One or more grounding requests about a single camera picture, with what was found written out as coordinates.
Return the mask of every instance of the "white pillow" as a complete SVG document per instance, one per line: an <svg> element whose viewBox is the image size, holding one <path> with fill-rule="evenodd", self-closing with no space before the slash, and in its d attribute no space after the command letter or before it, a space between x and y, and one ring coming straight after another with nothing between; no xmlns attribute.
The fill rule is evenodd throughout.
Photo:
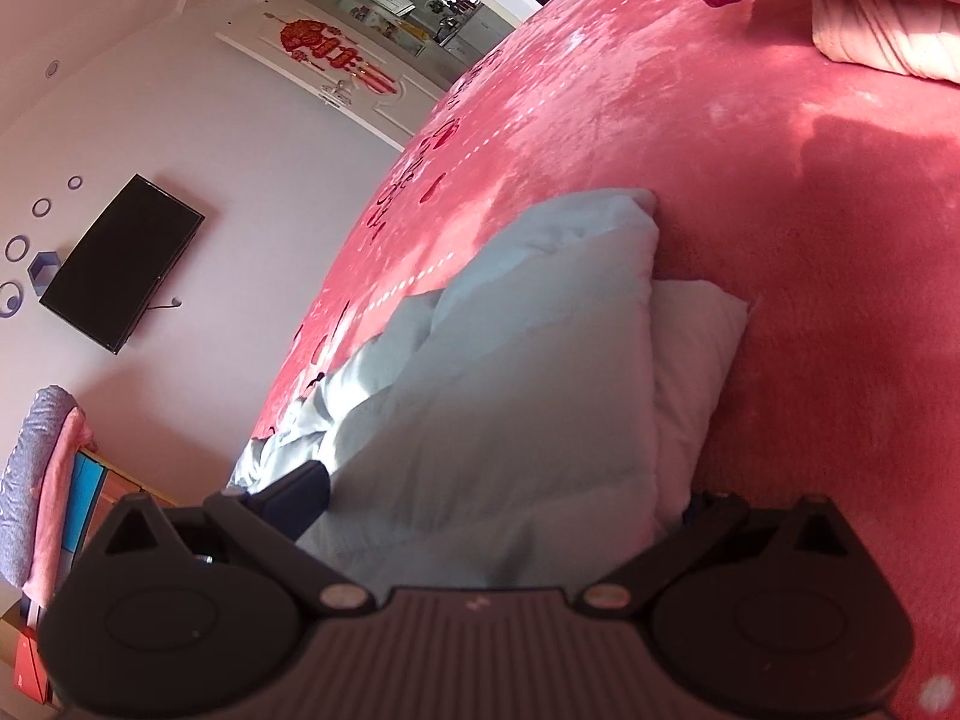
<svg viewBox="0 0 960 720"><path fill-rule="evenodd" d="M709 281L654 281L650 303L659 454L656 518L680 525L724 381L747 326L747 304Z"/></svg>
<svg viewBox="0 0 960 720"><path fill-rule="evenodd" d="M576 590L656 540L656 228L634 209L637 224L529 257L435 324L368 400L371 435L304 549L383 598Z"/></svg>
<svg viewBox="0 0 960 720"><path fill-rule="evenodd" d="M642 213L637 213L637 206ZM469 300L478 287L531 257L550 256L611 230L646 227L655 208L656 196L648 189L575 191L531 206L486 242L450 279L437 303L433 327Z"/></svg>

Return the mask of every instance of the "circular pad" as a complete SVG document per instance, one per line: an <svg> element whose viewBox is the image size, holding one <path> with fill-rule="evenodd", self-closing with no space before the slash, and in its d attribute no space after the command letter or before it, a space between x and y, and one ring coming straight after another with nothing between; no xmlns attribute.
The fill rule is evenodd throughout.
<svg viewBox="0 0 960 720"><path fill-rule="evenodd" d="M11 295L7 298L7 307L0 307L0 319L9 319L16 312L20 310L20 306L23 305L23 287L17 284L16 281L5 281L3 284L0 284L0 293L3 292L5 287L13 287L16 290L16 295Z"/></svg>
<svg viewBox="0 0 960 720"><path fill-rule="evenodd" d="M862 562L813 553L691 574L654 606L664 665L718 707L844 715L894 688L913 634Z"/></svg>
<svg viewBox="0 0 960 720"><path fill-rule="evenodd" d="M281 586L185 548L142 547L85 554L47 610L40 656L66 700L108 717L192 716L280 672L299 641Z"/></svg>

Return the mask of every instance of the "screw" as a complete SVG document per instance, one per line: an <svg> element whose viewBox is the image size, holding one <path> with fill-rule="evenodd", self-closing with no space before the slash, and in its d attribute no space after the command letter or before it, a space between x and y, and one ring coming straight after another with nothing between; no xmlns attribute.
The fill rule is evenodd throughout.
<svg viewBox="0 0 960 720"><path fill-rule="evenodd" d="M370 594L358 584L330 584L320 594L320 603L338 611L360 608Z"/></svg>
<svg viewBox="0 0 960 720"><path fill-rule="evenodd" d="M584 601L600 610L619 610L630 604L630 590L620 584L594 584L584 593Z"/></svg>

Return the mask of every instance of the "black mount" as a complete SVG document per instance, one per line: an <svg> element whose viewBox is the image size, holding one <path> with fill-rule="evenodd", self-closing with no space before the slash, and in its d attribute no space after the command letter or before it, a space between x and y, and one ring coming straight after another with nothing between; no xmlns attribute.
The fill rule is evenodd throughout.
<svg viewBox="0 0 960 720"><path fill-rule="evenodd" d="M554 694L572 691L570 706L589 709L602 685L618 716L661 714L659 704L641 706L634 683L670 694L671 712L688 702L703 717L843 718L882 707L912 650L899 601L824 498L774 511L711 496L693 522L572 604L555 590L396 590L381 610L292 541L328 500L319 463L264 493L218 493L199 508L125 497L40 626L56 689L109 717L398 718L404 707L371 696L390 695L402 673L403 695L419 696L409 716L426 720L476 708L467 669L486 674L476 678L493 695L490 717L503 720L584 716L557 714ZM620 665L590 656L603 637ZM422 673L410 665L447 651ZM572 662L579 669L565 670ZM610 668L622 682L610 682ZM342 700L254 709L334 671ZM529 695L511 686L512 672L527 675ZM449 694L450 685L466 692ZM448 702L429 704L435 695ZM350 696L368 712L350 709ZM589 712L607 713L600 704Z"/></svg>

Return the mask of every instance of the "flat screen tv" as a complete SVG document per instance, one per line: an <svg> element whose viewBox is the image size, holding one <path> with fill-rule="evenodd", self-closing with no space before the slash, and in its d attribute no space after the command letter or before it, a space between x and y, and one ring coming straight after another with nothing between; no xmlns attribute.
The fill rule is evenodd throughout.
<svg viewBox="0 0 960 720"><path fill-rule="evenodd" d="M116 354L202 221L136 175L70 252L40 304Z"/></svg>

